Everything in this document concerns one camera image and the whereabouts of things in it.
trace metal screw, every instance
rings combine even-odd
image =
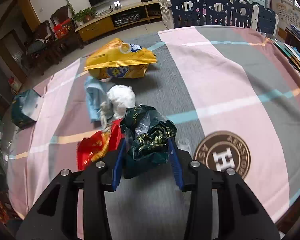
[[[96,167],[97,168],[103,168],[106,164],[104,162],[97,162]]]
[[[191,165],[192,167],[196,168],[196,167],[199,167],[199,166],[200,166],[200,163],[199,163],[198,161],[192,161],[192,162],[190,162],[190,165]]]
[[[235,170],[229,168],[229,169],[227,169],[227,173],[228,173],[229,175],[234,175],[234,174],[235,174]]]
[[[70,173],[70,171],[68,169],[64,169],[61,171],[62,176],[67,176],[69,173]]]

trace white plastic bag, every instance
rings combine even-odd
[[[146,115],[141,119],[140,123],[136,127],[135,135],[138,137],[140,134],[147,133],[150,127],[150,115],[146,113]]]
[[[107,96],[113,105],[115,119],[123,118],[127,108],[136,105],[136,95],[132,91],[132,87],[116,85],[108,91]]]

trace brown circular logo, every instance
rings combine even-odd
[[[235,169],[244,178],[250,167],[250,151],[246,143],[229,131],[206,136],[198,145],[194,159],[214,171]]]

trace wooden cabinet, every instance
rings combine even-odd
[[[83,41],[88,41],[112,30],[114,26],[111,17],[106,17],[80,29],[79,34]]]

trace dark green plastic bag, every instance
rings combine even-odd
[[[149,128],[147,132],[136,135],[136,128],[144,117],[148,119]],[[154,107],[128,108],[120,126],[129,147],[123,171],[125,179],[131,179],[168,161],[168,139],[176,136],[177,128],[172,121],[165,121]]]
[[[11,122],[23,129],[34,124],[38,109],[42,107],[41,97],[33,89],[16,95],[12,102]]]

